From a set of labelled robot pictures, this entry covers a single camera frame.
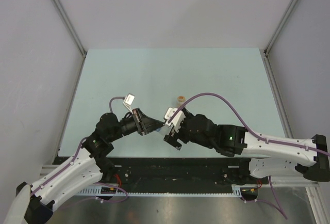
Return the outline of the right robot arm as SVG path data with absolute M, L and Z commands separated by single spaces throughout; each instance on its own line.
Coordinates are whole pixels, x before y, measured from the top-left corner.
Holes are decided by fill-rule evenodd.
M 238 170 L 238 178 L 243 183 L 291 173 L 310 181 L 329 181 L 329 160 L 323 135 L 290 139 L 256 134 L 245 126 L 218 125 L 204 115 L 193 115 L 186 109 L 177 108 L 168 108 L 162 131 L 164 140 L 178 150 L 182 144 L 191 142 L 227 157 L 249 156 L 249 165 Z

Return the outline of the clear pill bottle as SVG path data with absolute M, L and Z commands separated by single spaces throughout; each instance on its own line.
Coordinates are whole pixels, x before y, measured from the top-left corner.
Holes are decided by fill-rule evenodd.
M 177 97 L 177 108 L 180 108 L 186 101 L 186 98 L 182 95 Z

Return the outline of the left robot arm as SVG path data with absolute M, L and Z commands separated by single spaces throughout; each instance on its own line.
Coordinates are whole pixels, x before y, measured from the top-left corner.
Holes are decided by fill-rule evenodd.
M 23 218 L 27 223 L 47 223 L 63 203 L 85 187 L 113 179 L 114 164 L 107 155 L 113 142 L 134 132 L 147 135 L 163 122 L 146 116 L 139 108 L 119 120 L 114 113 L 100 117 L 95 130 L 84 137 L 76 150 L 51 173 L 30 184 L 30 196 Z

